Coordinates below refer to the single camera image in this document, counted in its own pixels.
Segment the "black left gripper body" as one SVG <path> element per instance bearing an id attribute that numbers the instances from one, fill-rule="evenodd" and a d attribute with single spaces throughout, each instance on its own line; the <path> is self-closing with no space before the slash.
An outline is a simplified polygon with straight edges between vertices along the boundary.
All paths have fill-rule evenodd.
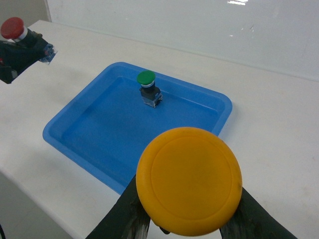
<path id="1" fill-rule="evenodd" d="M 12 67 L 8 45 L 0 42 L 0 79 L 6 84 L 11 84 L 17 78 L 17 71 Z"/>

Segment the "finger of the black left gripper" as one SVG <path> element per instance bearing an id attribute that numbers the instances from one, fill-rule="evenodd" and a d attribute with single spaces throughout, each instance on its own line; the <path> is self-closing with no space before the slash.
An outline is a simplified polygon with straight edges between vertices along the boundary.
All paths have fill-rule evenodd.
<path id="1" fill-rule="evenodd" d="M 43 56 L 38 50 L 17 46 L 14 42 L 4 41 L 8 45 L 12 67 L 21 74 L 25 69 L 34 64 Z"/>

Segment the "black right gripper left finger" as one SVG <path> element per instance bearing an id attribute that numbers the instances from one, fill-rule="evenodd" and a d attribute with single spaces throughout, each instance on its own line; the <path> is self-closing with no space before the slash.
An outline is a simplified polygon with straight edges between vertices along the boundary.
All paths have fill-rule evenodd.
<path id="1" fill-rule="evenodd" d="M 143 208 L 133 177 L 116 204 L 89 233 L 88 239 L 146 239 L 150 217 Z"/>

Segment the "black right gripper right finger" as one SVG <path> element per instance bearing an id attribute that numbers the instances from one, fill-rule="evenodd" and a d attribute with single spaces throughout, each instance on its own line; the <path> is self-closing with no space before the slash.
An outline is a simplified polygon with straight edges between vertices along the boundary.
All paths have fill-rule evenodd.
<path id="1" fill-rule="evenodd" d="M 223 239 L 295 239 L 245 189 L 231 219 L 220 229 Z"/>

